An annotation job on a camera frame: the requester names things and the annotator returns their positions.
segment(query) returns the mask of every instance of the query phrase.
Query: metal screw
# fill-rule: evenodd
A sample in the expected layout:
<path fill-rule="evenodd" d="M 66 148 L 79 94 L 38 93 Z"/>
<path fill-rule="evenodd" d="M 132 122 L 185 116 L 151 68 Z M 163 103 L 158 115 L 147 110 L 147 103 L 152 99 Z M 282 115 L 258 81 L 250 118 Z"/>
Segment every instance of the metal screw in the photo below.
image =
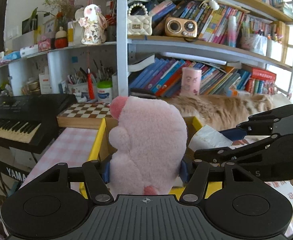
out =
<path fill-rule="evenodd" d="M 111 199 L 111 197 L 107 194 L 99 194 L 95 197 L 95 200 L 99 201 L 99 202 L 107 202 L 110 199 Z"/>
<path fill-rule="evenodd" d="M 182 198 L 184 201 L 187 201 L 187 202 L 194 202 L 199 199 L 198 196 L 194 194 L 186 194 Z"/>

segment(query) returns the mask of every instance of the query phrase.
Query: cat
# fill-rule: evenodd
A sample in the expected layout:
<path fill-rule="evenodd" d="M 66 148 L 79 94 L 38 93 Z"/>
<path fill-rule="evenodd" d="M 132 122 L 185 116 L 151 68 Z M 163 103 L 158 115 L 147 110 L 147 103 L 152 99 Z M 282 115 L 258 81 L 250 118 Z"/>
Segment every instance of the cat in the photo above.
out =
<path fill-rule="evenodd" d="M 227 97 L 222 95 L 177 96 L 165 99 L 174 105 L 183 117 L 195 116 L 202 125 L 209 125 L 217 131 L 231 129 L 245 122 L 248 117 L 270 109 L 290 104 L 287 100 L 275 100 L 277 95 L 248 95 Z"/>

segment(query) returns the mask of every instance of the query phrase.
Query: pink cup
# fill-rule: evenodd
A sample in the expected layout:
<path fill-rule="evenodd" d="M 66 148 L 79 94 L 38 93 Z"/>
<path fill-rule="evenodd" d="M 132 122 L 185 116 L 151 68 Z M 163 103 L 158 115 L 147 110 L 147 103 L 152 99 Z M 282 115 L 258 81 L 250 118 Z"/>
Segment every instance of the pink cup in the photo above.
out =
<path fill-rule="evenodd" d="M 201 85 L 202 70 L 182 68 L 181 96 L 197 96 Z"/>

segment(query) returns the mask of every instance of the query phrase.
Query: white container with green lid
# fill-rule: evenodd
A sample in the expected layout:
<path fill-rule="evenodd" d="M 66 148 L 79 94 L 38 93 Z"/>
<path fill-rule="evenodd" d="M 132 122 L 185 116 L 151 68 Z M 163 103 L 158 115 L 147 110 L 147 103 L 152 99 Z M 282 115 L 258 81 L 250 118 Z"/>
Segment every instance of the white container with green lid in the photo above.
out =
<path fill-rule="evenodd" d="M 97 84 L 98 101 L 102 103 L 111 103 L 112 97 L 112 81 L 101 81 Z"/>

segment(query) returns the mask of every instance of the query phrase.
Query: green lid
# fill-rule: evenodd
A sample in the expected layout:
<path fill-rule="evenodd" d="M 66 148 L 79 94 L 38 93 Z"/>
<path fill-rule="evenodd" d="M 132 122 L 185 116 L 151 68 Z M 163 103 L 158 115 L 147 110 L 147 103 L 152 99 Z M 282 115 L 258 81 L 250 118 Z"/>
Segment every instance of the green lid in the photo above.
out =
<path fill-rule="evenodd" d="M 112 81 L 101 81 L 97 84 L 97 88 L 111 88 Z"/>

